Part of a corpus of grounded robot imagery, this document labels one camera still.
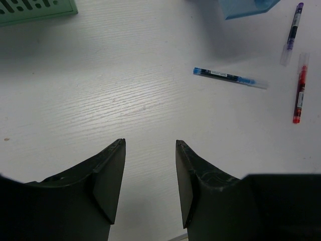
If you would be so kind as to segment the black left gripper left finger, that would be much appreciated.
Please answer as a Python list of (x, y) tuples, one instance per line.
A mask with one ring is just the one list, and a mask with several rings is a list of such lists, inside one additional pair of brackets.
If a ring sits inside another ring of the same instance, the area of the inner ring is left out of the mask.
[(41, 182), (1, 177), (1, 240), (107, 240), (125, 155), (125, 139), (118, 139)]

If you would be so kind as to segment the red pen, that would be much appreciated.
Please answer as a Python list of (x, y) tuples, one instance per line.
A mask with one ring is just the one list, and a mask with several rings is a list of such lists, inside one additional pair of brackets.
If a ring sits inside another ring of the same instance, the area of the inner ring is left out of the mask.
[(294, 124), (300, 123), (310, 53), (301, 53), (298, 63), (298, 85), (293, 113)]

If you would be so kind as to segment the light blue small drawer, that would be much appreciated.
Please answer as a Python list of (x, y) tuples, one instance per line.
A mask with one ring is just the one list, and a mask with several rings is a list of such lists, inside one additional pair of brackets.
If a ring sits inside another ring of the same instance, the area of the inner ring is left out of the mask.
[(219, 0), (226, 20), (253, 16), (268, 12), (280, 0)]

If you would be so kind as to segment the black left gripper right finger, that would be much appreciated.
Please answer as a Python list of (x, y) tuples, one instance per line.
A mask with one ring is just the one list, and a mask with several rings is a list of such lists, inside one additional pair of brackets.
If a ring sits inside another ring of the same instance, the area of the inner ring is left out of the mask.
[(176, 142), (183, 227), (189, 240), (320, 240), (319, 174), (235, 178)]

